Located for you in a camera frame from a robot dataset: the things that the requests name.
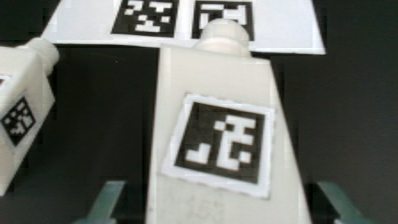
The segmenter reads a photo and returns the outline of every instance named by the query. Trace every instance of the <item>qr-like code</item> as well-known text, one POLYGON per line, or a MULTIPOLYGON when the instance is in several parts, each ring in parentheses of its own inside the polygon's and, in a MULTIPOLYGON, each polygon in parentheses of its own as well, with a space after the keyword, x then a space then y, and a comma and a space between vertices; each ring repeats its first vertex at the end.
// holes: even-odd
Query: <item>qr-like code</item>
POLYGON ((194 103, 177 166, 258 183, 265 115, 194 103))
POLYGON ((201 37, 203 29, 216 19, 232 19, 246 28, 255 40, 253 3, 249 1, 198 1, 194 12, 193 38, 201 37))
POLYGON ((175 37, 178 0, 123 0, 113 33, 175 37))
POLYGON ((15 107, 11 108, 10 113, 6 114, 2 118, 2 125, 4 125, 6 132, 10 134, 10 138, 15 143, 15 146, 18 146, 24 140, 24 137, 34 127, 34 124, 36 124, 36 118, 34 118, 31 107, 29 107, 29 102, 24 97, 15 107))

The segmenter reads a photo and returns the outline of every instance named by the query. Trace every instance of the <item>black surface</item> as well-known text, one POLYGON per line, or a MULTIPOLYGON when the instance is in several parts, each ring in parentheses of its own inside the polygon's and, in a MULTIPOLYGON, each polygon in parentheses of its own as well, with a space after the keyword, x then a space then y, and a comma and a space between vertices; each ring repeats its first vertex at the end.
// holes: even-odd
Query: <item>black surface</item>
MULTIPOLYGON (((56 0, 2 0, 0 43, 40 35, 56 0)), ((315 0, 328 55, 273 59, 305 182, 335 181, 365 215, 398 220, 397 0, 315 0)), ((0 223, 70 223, 129 179, 143 223, 159 51, 61 46, 58 105, 0 198, 0 223)))

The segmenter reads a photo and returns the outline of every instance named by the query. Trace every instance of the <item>white bottle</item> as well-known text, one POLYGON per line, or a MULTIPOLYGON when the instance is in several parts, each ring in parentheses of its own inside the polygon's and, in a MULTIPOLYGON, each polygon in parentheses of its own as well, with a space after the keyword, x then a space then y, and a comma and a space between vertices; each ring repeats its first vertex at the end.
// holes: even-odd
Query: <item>white bottle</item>
POLYGON ((59 51, 45 39, 0 47, 0 196, 56 102, 47 75, 58 61, 59 51))
POLYGON ((310 224, 269 60, 216 20, 161 50, 148 224, 310 224))

